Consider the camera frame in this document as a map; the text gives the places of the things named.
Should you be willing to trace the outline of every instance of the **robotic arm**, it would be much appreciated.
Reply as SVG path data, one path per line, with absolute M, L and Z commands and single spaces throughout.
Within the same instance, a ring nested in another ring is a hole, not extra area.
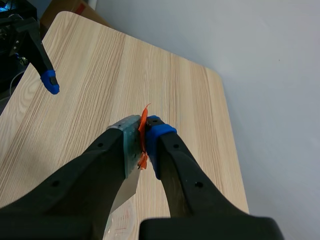
M 108 127 L 82 155 L 0 209 L 0 240 L 102 240 L 117 192 L 137 168 L 139 122 L 133 115 Z M 284 239 L 273 219 L 230 203 L 159 117 L 147 118 L 145 141 L 171 218 L 144 220 L 140 240 Z
M 56 73 L 41 42 L 36 20 L 22 19 L 18 14 L 0 18 L 0 43 L 0 54 L 24 56 L 39 73 L 45 88 L 52 94 L 59 92 Z

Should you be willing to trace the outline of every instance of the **screw hole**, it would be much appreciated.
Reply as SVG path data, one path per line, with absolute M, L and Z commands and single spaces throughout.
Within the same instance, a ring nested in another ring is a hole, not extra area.
M 202 187 L 204 186 L 204 184 L 203 184 L 202 182 L 200 182 L 200 181 L 196 181 L 195 184 L 194 184 L 194 186 L 195 186 L 196 188 L 202 188 Z
M 60 181 L 59 181 L 59 180 L 55 180 L 55 181 L 51 184 L 51 186 L 52 186 L 52 187 L 58 187 L 59 184 L 60 184 Z

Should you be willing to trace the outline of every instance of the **wooden table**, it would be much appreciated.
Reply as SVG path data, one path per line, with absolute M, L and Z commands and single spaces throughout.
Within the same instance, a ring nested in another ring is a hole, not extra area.
M 43 45 L 60 92 L 30 65 L 0 116 L 0 206 L 80 155 L 116 121 L 146 104 L 175 127 L 203 171 L 248 212 L 223 85 L 214 71 L 131 36 L 61 12 Z M 169 216 L 151 164 L 135 196 L 112 214 L 105 238 L 138 239 L 145 218 Z

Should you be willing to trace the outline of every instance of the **orange plastic bag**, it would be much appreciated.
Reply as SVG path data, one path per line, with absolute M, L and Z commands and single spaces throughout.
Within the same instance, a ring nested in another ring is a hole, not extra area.
M 140 160 L 138 162 L 138 166 L 141 169 L 146 169 L 147 168 L 147 160 L 148 160 L 148 154 L 146 150 L 146 140 L 145 140 L 145 133 L 146 133 L 146 123 L 147 123 L 147 116 L 148 116 L 148 109 L 147 107 L 150 105 L 150 103 L 145 106 L 142 115 L 141 115 L 141 123 L 138 128 L 140 132 L 140 146 L 141 146 L 141 156 Z

